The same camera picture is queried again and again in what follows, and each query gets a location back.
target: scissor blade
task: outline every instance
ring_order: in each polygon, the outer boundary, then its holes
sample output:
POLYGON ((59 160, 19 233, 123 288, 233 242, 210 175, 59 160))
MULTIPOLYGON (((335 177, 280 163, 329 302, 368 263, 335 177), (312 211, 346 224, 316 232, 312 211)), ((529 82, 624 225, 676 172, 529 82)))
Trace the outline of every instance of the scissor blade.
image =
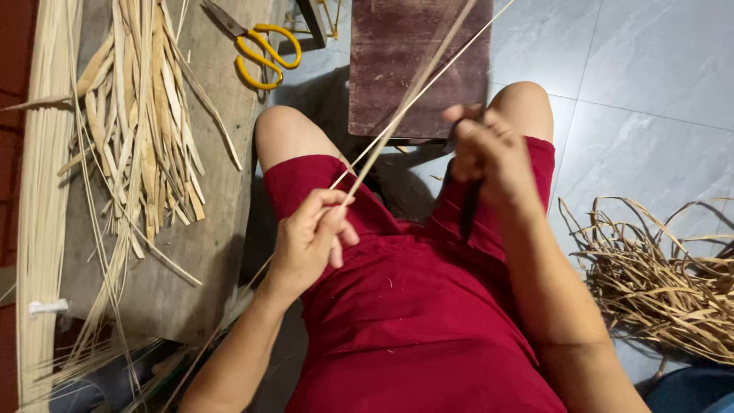
POLYGON ((224 26, 234 37, 242 36, 247 30, 240 26, 232 16, 228 15, 227 12, 222 10, 221 7, 212 3, 209 0, 202 0, 204 7, 206 7, 212 15, 224 26))

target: dark wooden stool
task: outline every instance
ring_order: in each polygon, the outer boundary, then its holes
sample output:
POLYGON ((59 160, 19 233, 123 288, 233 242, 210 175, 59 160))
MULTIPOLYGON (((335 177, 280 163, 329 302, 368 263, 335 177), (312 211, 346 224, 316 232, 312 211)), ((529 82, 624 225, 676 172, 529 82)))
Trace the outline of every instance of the dark wooden stool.
MULTIPOLYGON (((457 0, 353 0, 350 134, 377 136, 390 123, 421 63, 431 58, 427 52, 438 47, 462 6, 457 0)), ((493 0, 477 2, 435 72, 492 18, 492 9, 493 0)), ((443 110, 484 103, 490 31, 408 110, 394 137, 446 139, 451 124, 441 119, 443 110)))

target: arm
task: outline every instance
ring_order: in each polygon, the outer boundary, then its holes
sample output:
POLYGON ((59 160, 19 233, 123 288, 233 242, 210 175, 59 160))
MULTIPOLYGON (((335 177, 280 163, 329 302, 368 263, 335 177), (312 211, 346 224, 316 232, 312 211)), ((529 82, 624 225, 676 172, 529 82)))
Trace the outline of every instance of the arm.
POLYGON ((359 242, 340 204, 346 193, 314 190, 278 226, 272 264, 252 302, 204 364, 179 406, 188 412, 241 412, 252 401, 270 360, 283 316, 324 272, 341 267, 341 241, 359 242))
MULTIPOLYGON (((452 107, 444 117, 475 118, 452 107)), ((506 263, 526 336, 570 412, 648 412, 614 352, 599 309, 558 247, 523 137, 496 112, 457 125, 457 180, 483 179, 501 222, 506 263)))

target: gray tile floor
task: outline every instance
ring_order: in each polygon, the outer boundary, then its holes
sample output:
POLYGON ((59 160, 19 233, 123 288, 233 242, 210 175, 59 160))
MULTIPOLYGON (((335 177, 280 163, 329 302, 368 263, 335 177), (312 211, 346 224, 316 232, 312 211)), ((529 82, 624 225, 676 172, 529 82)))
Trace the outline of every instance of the gray tile floor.
MULTIPOLYGON (((508 1, 496 0, 495 10, 508 1)), ((348 156, 357 146, 346 133, 350 3, 343 3, 339 41, 304 53, 301 66, 287 71, 272 95, 273 104, 298 107, 314 119, 348 156)), ((335 0, 328 4, 335 13, 335 0)), ((551 199, 563 198, 585 220, 599 195, 630 197, 659 218, 687 201, 733 196, 732 19, 731 0, 518 0, 498 18, 490 98, 520 80, 550 93, 556 146, 551 199)), ((413 150, 404 155, 386 148, 375 174, 394 212, 421 219, 440 190, 432 176, 443 176, 451 155, 413 150)), ((602 205, 614 218, 628 218, 621 204, 602 205)), ((563 251, 576 251, 557 203, 548 218, 563 251)), ((673 231, 684 237, 734 229, 701 208, 682 216, 673 231)), ((694 247, 711 252, 708 245, 694 247)), ((617 343, 634 383, 648 379, 660 359, 638 347, 617 343)))

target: yellow scissor handle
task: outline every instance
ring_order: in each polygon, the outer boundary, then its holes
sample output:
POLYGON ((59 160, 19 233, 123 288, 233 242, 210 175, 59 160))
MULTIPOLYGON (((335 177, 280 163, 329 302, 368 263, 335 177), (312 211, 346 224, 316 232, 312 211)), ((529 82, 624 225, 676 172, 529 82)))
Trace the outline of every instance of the yellow scissor handle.
MULTIPOLYGON (((254 29, 247 30, 247 35, 250 36, 257 43, 259 43, 260 46, 262 46, 263 49, 270 53, 270 55, 273 56, 273 59, 275 59, 276 62, 280 63, 284 68, 294 69, 298 66, 298 64, 301 63, 301 45, 298 43, 298 39, 296 39, 295 36, 293 36, 288 30, 284 29, 283 27, 275 26, 273 24, 256 24, 254 29), (291 41, 291 43, 293 43, 293 46, 296 49, 296 59, 291 63, 283 60, 283 58, 280 57, 280 55, 272 47, 270 47, 268 42, 266 42, 265 39, 263 39, 255 30, 258 30, 260 32, 272 30, 286 36, 291 41)), ((237 68, 239 69, 239 73, 242 75, 242 77, 244 77, 247 83, 258 89, 271 90, 275 89, 283 81, 283 72, 273 62, 261 56, 260 54, 257 54, 254 51, 250 50, 250 48, 248 48, 244 44, 244 41, 242 41, 242 37, 237 38, 237 46, 239 46, 242 52, 245 53, 250 59, 271 68, 273 71, 275 71, 275 73, 277 73, 277 80, 273 83, 258 82, 250 77, 250 75, 247 73, 247 70, 244 68, 244 61, 242 60, 242 57, 238 56, 236 58, 237 68)))

